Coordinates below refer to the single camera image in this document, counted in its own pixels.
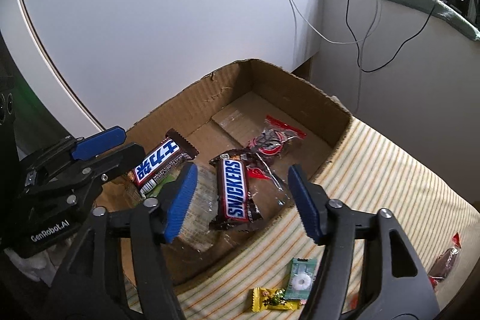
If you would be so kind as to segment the teal mint ring packet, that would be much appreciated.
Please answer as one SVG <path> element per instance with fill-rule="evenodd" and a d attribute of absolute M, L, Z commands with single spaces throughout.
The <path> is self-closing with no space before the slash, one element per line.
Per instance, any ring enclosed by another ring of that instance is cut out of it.
<path fill-rule="evenodd" d="M 290 273 L 285 299 L 301 301 L 308 299 L 315 280 L 317 260 L 315 258 L 293 258 L 290 263 Z"/>

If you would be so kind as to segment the pink candy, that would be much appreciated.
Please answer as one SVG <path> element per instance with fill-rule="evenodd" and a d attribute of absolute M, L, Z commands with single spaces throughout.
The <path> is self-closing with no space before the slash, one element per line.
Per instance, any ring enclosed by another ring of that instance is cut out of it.
<path fill-rule="evenodd" d="M 456 258 L 461 251 L 460 233 L 451 238 L 451 245 L 440 254 L 434 261 L 428 272 L 428 278 L 433 290 L 436 290 L 440 283 L 444 282 L 456 263 Z"/>

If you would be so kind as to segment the chinese Snickers bar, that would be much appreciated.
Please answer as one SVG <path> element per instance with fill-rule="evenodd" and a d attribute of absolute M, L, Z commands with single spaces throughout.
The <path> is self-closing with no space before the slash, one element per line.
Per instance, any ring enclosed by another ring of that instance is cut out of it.
<path fill-rule="evenodd" d="M 175 129 L 169 129 L 163 141 L 146 154 L 141 163 L 128 172 L 128 179 L 145 199 L 174 168 L 194 160 L 199 151 Z"/>

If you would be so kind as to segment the green candy packet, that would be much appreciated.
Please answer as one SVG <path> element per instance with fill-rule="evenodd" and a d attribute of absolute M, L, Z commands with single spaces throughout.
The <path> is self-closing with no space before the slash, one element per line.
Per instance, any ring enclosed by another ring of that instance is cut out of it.
<path fill-rule="evenodd" d="M 158 196 L 160 193 L 161 189 L 164 187 L 164 185 L 174 182 L 175 177 L 173 175 L 167 175 L 164 179 L 162 179 L 160 182 L 155 185 L 154 188 L 151 189 L 151 191 L 147 192 L 145 194 L 145 198 L 152 197 L 152 196 Z"/>

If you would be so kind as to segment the yellow candy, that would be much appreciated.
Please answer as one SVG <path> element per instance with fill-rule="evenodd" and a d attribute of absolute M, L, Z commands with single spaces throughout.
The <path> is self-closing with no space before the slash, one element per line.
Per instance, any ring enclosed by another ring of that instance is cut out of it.
<path fill-rule="evenodd" d="M 287 300 L 284 288 L 253 288 L 251 311 L 254 313 L 263 310 L 299 310 L 302 306 L 298 300 Z"/>

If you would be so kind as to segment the red dark candy packet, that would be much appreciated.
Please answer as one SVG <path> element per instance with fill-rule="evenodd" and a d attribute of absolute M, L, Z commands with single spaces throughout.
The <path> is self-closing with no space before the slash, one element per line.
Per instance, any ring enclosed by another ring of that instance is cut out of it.
<path fill-rule="evenodd" d="M 290 193 L 286 182 L 274 172 L 259 154 L 248 154 L 247 174 L 251 179 L 271 181 L 277 189 L 276 199 L 279 205 L 286 205 L 290 201 Z"/>

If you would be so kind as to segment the english Snickers bar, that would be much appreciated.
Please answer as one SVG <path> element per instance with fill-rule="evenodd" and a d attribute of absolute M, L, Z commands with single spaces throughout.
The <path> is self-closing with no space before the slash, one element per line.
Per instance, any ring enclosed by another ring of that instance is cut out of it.
<path fill-rule="evenodd" d="M 263 221 L 250 193 L 247 175 L 250 159 L 247 149 L 230 149 L 209 161 L 216 169 L 218 192 L 217 215 L 210 222 L 211 229 L 250 232 Z"/>

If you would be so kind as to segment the red dark dried-fruit packet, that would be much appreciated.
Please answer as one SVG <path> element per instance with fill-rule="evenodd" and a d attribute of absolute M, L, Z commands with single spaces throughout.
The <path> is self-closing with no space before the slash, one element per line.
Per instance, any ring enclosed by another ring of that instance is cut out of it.
<path fill-rule="evenodd" d="M 248 142 L 247 147 L 264 157 L 274 157 L 296 140 L 304 140 L 307 133 L 280 119 L 267 115 L 263 131 Z"/>

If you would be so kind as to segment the brown cardboard box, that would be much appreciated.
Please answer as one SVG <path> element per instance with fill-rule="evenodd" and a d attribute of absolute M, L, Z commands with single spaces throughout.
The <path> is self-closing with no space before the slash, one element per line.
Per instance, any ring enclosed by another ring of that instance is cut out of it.
<path fill-rule="evenodd" d="M 199 151 L 194 162 L 200 173 L 209 172 L 214 179 L 210 160 L 228 149 L 247 146 L 263 131 L 267 115 L 307 134 L 272 162 L 272 170 L 282 179 L 294 164 L 301 165 L 309 179 L 318 176 L 352 123 L 347 109 L 306 80 L 250 59 L 232 62 L 194 82 L 128 129 L 127 140 L 151 151 L 173 128 Z M 203 232 L 204 241 L 214 240 L 206 251 L 180 238 L 162 247 L 177 291 L 193 288 L 252 249 L 291 210 L 293 203 L 271 181 L 253 179 L 250 185 L 263 217 L 259 229 Z"/>

